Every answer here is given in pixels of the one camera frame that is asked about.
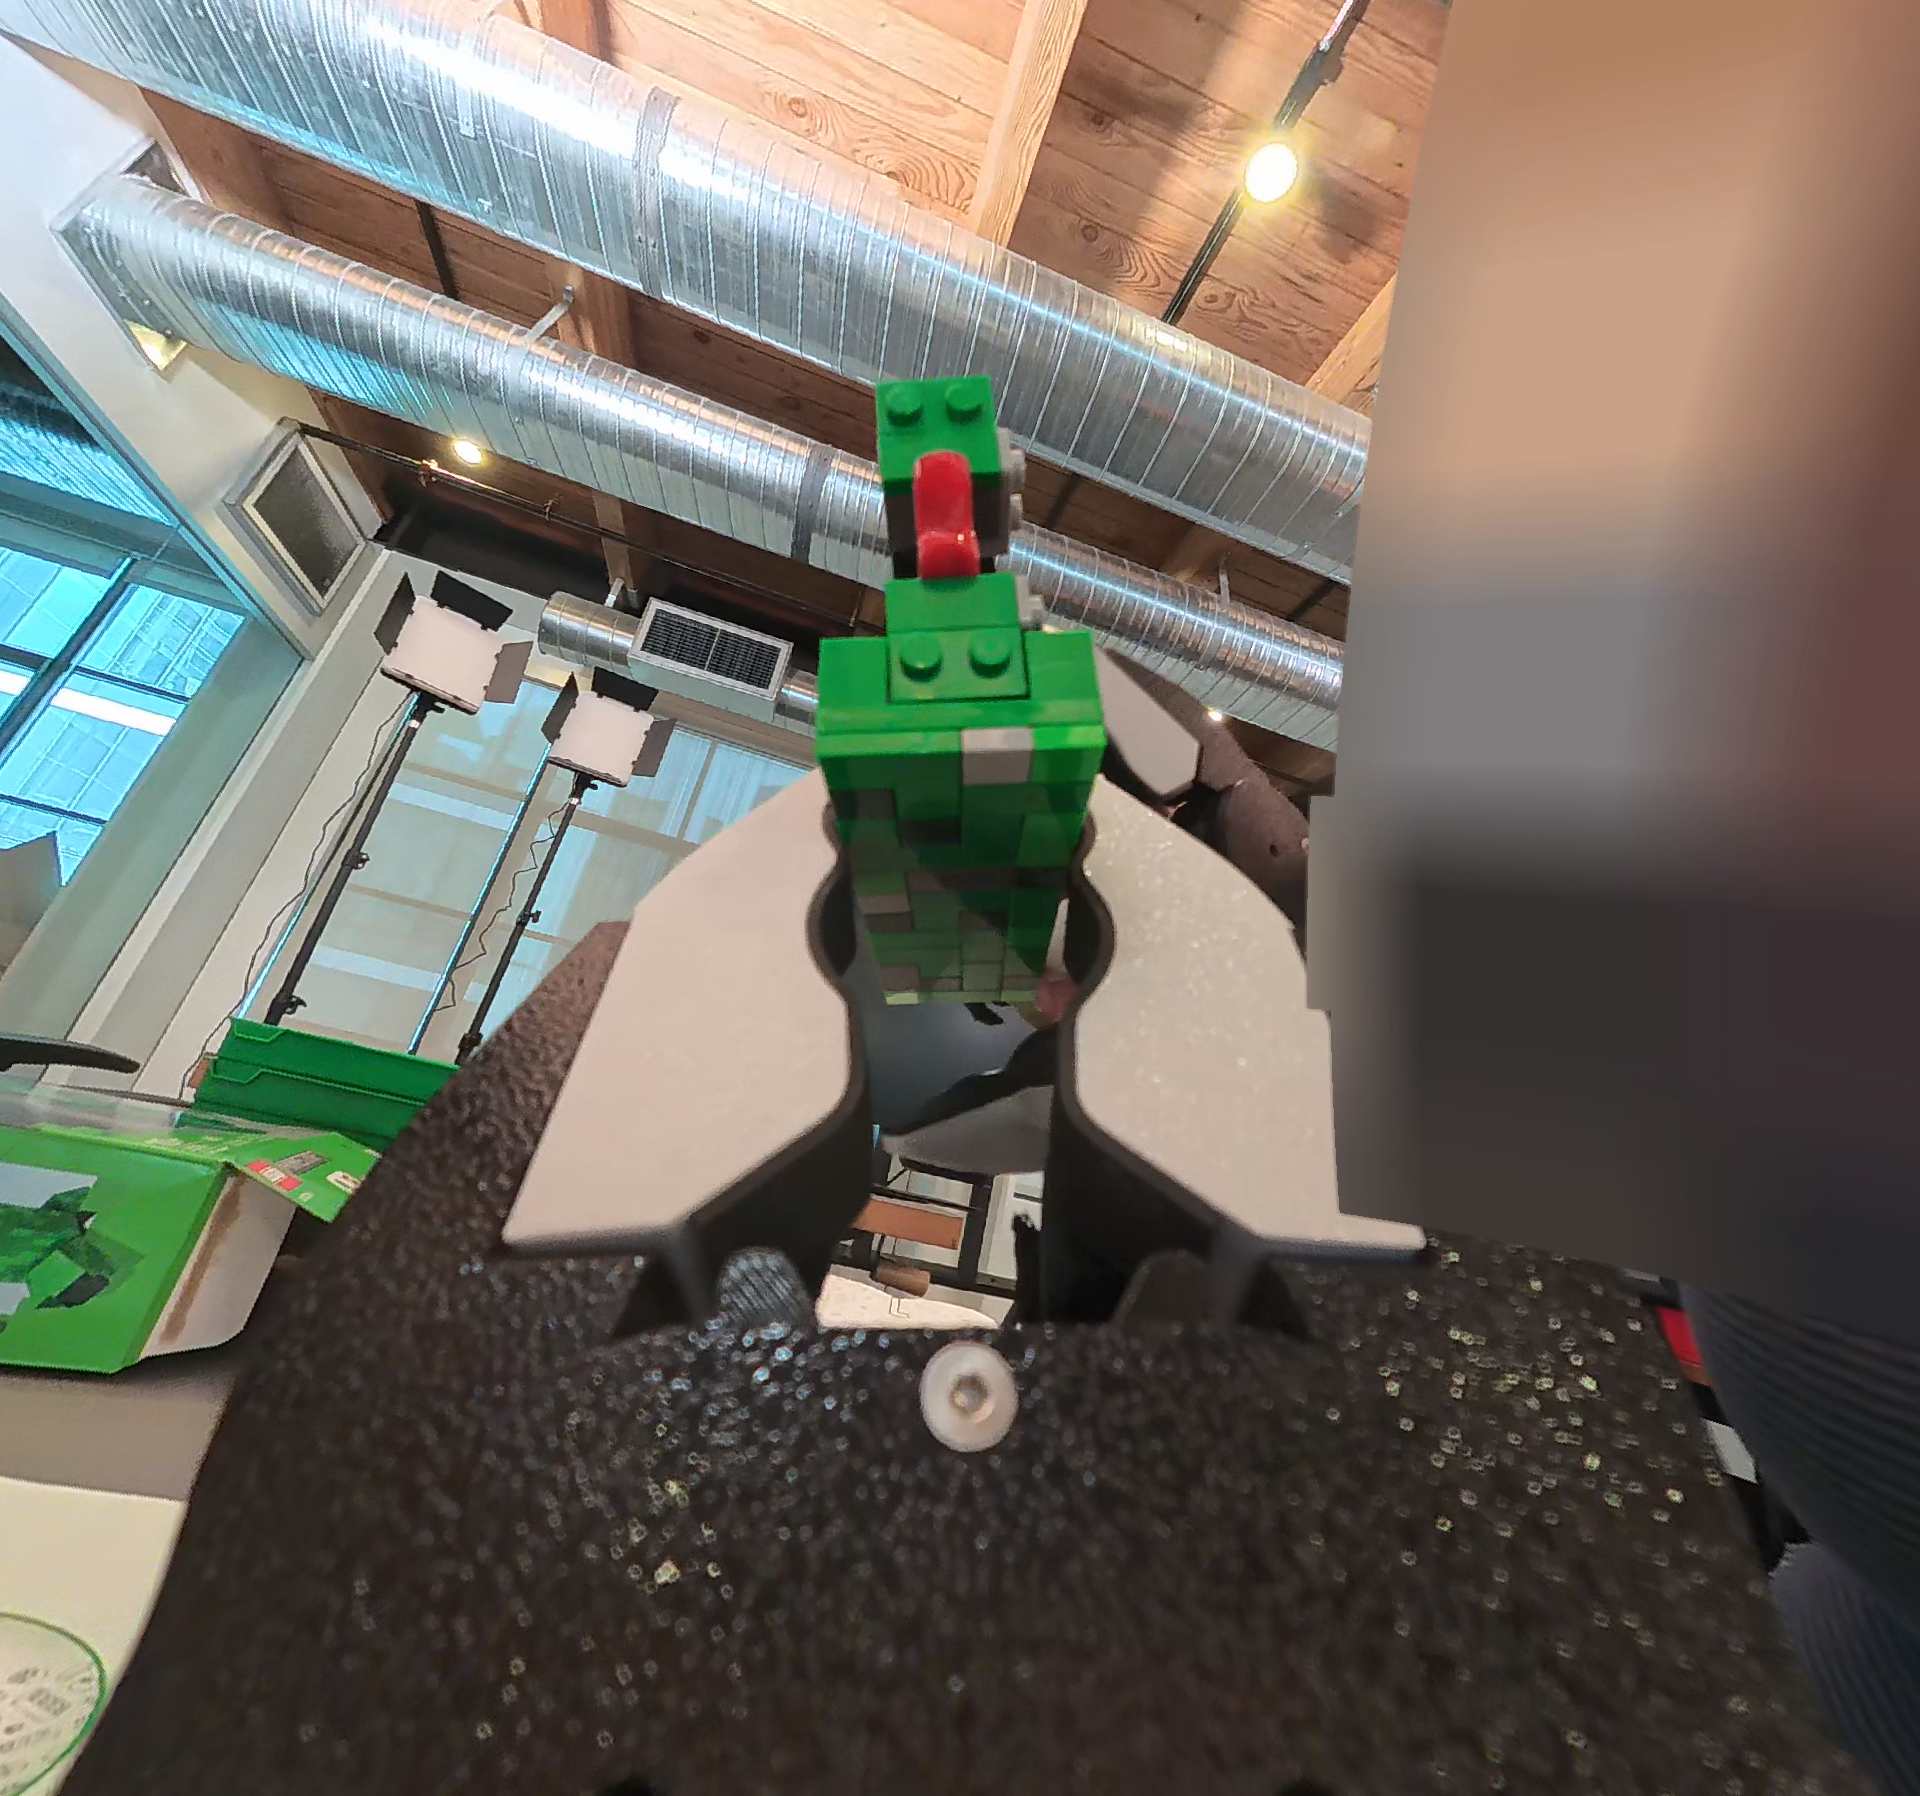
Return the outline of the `stack of green bins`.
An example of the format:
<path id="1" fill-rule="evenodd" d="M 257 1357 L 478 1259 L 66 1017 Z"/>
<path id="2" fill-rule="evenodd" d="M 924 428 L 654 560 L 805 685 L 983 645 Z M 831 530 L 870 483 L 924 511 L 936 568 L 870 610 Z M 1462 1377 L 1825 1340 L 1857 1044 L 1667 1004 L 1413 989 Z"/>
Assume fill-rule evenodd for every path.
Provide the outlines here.
<path id="1" fill-rule="evenodd" d="M 194 1107 L 349 1138 L 385 1153 L 456 1067 L 314 1032 L 231 1019 Z"/>

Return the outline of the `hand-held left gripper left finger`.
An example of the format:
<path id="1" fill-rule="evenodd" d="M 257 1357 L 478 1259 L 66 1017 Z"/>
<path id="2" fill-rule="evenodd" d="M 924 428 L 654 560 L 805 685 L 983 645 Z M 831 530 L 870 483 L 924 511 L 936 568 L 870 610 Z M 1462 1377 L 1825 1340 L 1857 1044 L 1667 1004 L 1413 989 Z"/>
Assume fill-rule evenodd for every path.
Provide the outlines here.
<path id="1" fill-rule="evenodd" d="M 874 1178 L 852 957 L 827 781 L 804 775 L 635 905 L 505 1250 L 639 1258 L 689 1316 L 719 1309 L 732 1255 L 778 1253 L 816 1304 Z"/>

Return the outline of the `studio panel light on stand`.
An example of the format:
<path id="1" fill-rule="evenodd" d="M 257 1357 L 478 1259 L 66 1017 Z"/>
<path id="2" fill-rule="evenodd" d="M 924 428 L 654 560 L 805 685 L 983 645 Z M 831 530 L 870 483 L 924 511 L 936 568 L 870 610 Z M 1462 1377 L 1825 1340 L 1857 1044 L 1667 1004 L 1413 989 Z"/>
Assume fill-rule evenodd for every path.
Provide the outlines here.
<path id="1" fill-rule="evenodd" d="M 280 1026 L 301 1008 L 301 979 L 353 874 L 368 860 L 372 826 L 420 727 L 439 711 L 473 715 L 484 704 L 516 701 L 532 645 L 507 639 L 508 620 L 508 606 L 452 576 L 436 574 L 425 592 L 408 579 L 397 583 L 373 636 L 383 650 L 377 673 L 400 687 L 408 703 L 372 767 L 372 779 L 353 800 L 322 884 L 304 899 L 291 939 L 277 947 L 269 966 L 280 966 L 280 976 L 261 1012 L 268 1026 Z"/>
<path id="2" fill-rule="evenodd" d="M 564 682 L 540 733 L 549 744 L 549 770 L 570 777 L 564 797 L 551 820 L 537 870 L 516 909 L 514 927 L 492 957 L 489 983 L 471 1008 L 454 1062 L 463 1064 L 478 1050 L 503 983 L 530 927 L 540 919 L 544 885 L 563 848 L 582 803 L 597 786 L 620 790 L 635 774 L 652 775 L 665 753 L 670 724 L 652 715 L 657 691 L 611 672 L 587 672 Z"/>

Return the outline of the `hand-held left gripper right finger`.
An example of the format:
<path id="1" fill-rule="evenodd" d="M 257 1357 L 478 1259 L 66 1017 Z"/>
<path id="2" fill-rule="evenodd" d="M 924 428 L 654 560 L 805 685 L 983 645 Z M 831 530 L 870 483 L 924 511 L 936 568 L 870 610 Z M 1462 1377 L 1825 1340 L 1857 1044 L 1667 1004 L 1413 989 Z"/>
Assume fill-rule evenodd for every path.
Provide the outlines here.
<path id="1" fill-rule="evenodd" d="M 1332 1035 L 1281 913 L 1107 779 L 1069 874 L 1076 1003 L 1050 1122 L 1050 1319 L 1107 1321 L 1156 1255 L 1196 1259 L 1202 1321 L 1279 1258 L 1409 1264 L 1415 1227 L 1337 1206 Z"/>

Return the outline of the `green brick figure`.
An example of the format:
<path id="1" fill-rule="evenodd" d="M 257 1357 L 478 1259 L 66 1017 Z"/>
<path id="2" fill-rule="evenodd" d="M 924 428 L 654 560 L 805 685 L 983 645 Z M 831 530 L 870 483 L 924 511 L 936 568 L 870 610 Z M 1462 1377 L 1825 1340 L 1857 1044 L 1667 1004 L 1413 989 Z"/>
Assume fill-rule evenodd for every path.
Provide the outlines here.
<path id="1" fill-rule="evenodd" d="M 1023 458 L 981 372 L 876 385 L 882 632 L 821 649 L 815 753 L 888 1006 L 1031 1004 L 1106 720 L 1093 639 L 1013 572 Z"/>

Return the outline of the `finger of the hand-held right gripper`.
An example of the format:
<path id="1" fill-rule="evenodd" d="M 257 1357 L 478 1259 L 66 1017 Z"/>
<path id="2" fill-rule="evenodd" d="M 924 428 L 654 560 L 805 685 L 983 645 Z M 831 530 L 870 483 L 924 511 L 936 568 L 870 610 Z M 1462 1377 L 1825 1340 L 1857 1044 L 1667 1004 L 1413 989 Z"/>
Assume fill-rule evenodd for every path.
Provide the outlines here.
<path id="1" fill-rule="evenodd" d="M 1198 777 L 1198 738 L 1128 668 L 1101 650 L 1101 775 L 1136 800 L 1184 800 Z"/>

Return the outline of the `green cardboard box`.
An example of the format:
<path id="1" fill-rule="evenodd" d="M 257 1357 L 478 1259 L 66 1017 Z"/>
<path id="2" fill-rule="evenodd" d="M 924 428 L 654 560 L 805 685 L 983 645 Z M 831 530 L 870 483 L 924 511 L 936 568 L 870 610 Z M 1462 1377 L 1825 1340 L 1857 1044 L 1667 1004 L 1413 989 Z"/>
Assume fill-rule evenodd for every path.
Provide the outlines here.
<path id="1" fill-rule="evenodd" d="M 240 1334 L 304 1215 L 372 1176 L 353 1138 L 178 1110 L 4 1110 L 1 1362 L 113 1377 Z"/>

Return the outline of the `short silver air duct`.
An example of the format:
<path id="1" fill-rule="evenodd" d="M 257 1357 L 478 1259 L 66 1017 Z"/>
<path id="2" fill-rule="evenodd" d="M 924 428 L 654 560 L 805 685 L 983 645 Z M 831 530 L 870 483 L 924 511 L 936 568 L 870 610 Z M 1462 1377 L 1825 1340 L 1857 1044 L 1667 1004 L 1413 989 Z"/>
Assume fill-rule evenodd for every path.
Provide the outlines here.
<path id="1" fill-rule="evenodd" d="M 540 613 L 537 649 L 544 658 L 632 677 L 678 698 L 698 701 L 762 724 L 791 727 L 793 733 L 815 727 L 818 687 L 815 675 L 793 661 L 793 656 L 777 701 L 765 703 L 754 697 L 732 694 L 701 681 L 682 677 L 657 666 L 633 663 L 630 653 L 635 641 L 635 618 L 558 592 Z"/>

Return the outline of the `white duct air register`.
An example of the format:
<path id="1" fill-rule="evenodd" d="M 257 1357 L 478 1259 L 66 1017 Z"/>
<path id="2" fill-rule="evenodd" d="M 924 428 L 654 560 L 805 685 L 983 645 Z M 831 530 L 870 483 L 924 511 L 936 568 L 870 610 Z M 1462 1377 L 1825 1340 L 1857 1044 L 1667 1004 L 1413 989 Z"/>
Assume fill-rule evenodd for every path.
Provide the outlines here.
<path id="1" fill-rule="evenodd" d="M 772 703 L 793 647 L 772 635 L 650 599 L 635 618 L 633 663 Z"/>

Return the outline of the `grey wall vent grille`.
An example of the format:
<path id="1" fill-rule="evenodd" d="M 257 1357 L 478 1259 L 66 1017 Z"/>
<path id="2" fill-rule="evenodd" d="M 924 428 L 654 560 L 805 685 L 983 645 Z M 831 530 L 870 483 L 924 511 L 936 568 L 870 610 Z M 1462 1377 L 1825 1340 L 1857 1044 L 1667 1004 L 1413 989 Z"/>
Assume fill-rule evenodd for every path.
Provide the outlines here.
<path id="1" fill-rule="evenodd" d="M 288 421 L 277 424 L 222 499 L 251 550 L 314 616 L 328 607 L 372 539 L 363 504 L 305 428 Z"/>

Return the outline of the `wide silver air duct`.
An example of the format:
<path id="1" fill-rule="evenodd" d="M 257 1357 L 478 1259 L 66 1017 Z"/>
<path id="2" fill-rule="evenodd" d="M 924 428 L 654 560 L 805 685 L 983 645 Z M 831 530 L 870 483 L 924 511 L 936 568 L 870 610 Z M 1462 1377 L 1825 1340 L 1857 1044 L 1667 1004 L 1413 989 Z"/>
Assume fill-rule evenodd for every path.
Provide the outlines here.
<path id="1" fill-rule="evenodd" d="M 4 0 L 4 31 L 1351 583 L 1365 416 L 465 0 Z"/>

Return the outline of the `large glass window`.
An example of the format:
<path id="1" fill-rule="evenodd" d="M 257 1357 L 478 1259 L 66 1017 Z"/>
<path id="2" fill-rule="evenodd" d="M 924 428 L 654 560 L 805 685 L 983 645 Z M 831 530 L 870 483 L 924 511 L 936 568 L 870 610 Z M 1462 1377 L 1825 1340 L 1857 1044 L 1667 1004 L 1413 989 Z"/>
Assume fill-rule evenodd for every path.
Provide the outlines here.
<path id="1" fill-rule="evenodd" d="M 553 694 L 440 714 L 420 729 L 372 826 L 369 858 L 323 925 L 291 1026 L 448 1061 L 553 842 L 570 775 L 546 770 Z M 497 1032 L 604 922 L 682 858 L 800 777 L 800 766 L 676 727 L 657 775 L 595 786 L 563 835 L 484 1019 Z"/>

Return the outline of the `person's blue clothing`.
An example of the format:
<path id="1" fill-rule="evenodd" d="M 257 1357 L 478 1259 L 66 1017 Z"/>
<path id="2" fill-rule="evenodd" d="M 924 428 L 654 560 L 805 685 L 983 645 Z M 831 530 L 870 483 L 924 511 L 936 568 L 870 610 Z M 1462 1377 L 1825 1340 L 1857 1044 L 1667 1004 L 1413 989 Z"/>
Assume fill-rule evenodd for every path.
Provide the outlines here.
<path id="1" fill-rule="evenodd" d="M 1805 1532 L 1773 1573 L 1833 1733 L 1918 1791 L 1916 1347 L 1695 1285 L 1682 1307 L 1758 1475 Z"/>

